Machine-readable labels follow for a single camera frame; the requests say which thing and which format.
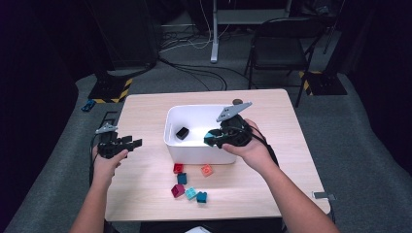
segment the hand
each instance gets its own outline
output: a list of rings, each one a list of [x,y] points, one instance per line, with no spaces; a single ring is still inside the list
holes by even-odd
[[[260,137],[260,134],[256,131],[258,126],[251,120],[245,119],[250,126],[252,126],[252,133]],[[251,168],[255,169],[257,172],[262,173],[267,167],[271,167],[276,164],[270,157],[269,151],[266,146],[256,138],[252,138],[252,141],[244,147],[235,147],[231,144],[223,144],[222,148],[229,153],[239,155]]]
[[[97,147],[93,148],[94,172],[92,185],[98,185],[103,188],[109,188],[112,183],[112,177],[116,168],[121,165],[121,161],[127,157],[128,150],[122,150],[110,159],[104,158],[97,154]]]

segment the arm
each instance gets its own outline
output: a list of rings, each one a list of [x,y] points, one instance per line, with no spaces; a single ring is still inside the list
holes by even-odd
[[[93,154],[95,156],[93,182],[70,232],[103,232],[107,191],[112,183],[115,169],[127,156],[128,150],[123,150],[111,159],[98,155],[97,148],[93,149]]]
[[[254,122],[245,119],[251,126]],[[257,139],[245,147],[224,144],[223,149],[241,156],[262,175],[291,232],[339,232],[333,222],[273,162],[267,148]]]

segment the person's right hand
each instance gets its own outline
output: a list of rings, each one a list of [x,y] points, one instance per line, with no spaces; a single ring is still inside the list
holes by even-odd
[[[252,133],[261,138],[260,134],[255,130],[258,130],[258,126],[249,119],[245,119],[245,121],[252,126]],[[246,164],[259,173],[262,173],[266,168],[272,168],[273,165],[277,167],[270,157],[266,146],[254,137],[252,138],[252,141],[244,147],[235,147],[231,144],[223,144],[222,148],[229,153],[242,157]]]

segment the yellow and black tape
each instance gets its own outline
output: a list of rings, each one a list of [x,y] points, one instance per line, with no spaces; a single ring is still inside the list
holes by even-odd
[[[131,86],[131,82],[133,80],[129,79],[128,81],[126,81],[126,83],[124,84],[124,88],[123,91],[121,92],[119,98],[113,98],[113,99],[93,99],[94,101],[96,101],[97,104],[107,104],[107,103],[120,103],[123,102],[123,100],[126,98],[127,96],[127,92],[130,89]]]

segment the gray carpet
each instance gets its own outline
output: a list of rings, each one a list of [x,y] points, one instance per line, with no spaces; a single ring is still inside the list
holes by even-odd
[[[324,70],[334,44],[323,55],[326,38],[320,42],[311,70]],[[211,65],[211,44],[205,49],[192,46],[161,52],[174,63],[222,66],[243,73],[249,52],[250,36],[235,36],[221,41],[219,63]],[[245,89],[243,77],[226,70],[219,73],[227,89]],[[125,74],[130,71],[117,71]],[[299,83],[293,72],[259,74],[257,83]],[[129,94],[221,90],[215,78],[197,77],[177,71],[163,63],[136,77]],[[295,109],[315,165],[327,192],[338,200],[332,207],[342,232],[412,232],[412,178],[402,170],[371,131],[361,100],[350,81],[339,75],[348,95],[303,95]],[[77,82],[79,99],[47,165],[32,186],[6,232],[67,232],[86,196],[88,187],[89,141],[108,111],[120,113],[123,103],[97,104],[91,112],[80,108],[95,84],[95,77]],[[288,87],[291,101],[297,87]],[[114,222],[120,232],[138,232],[139,222]]]

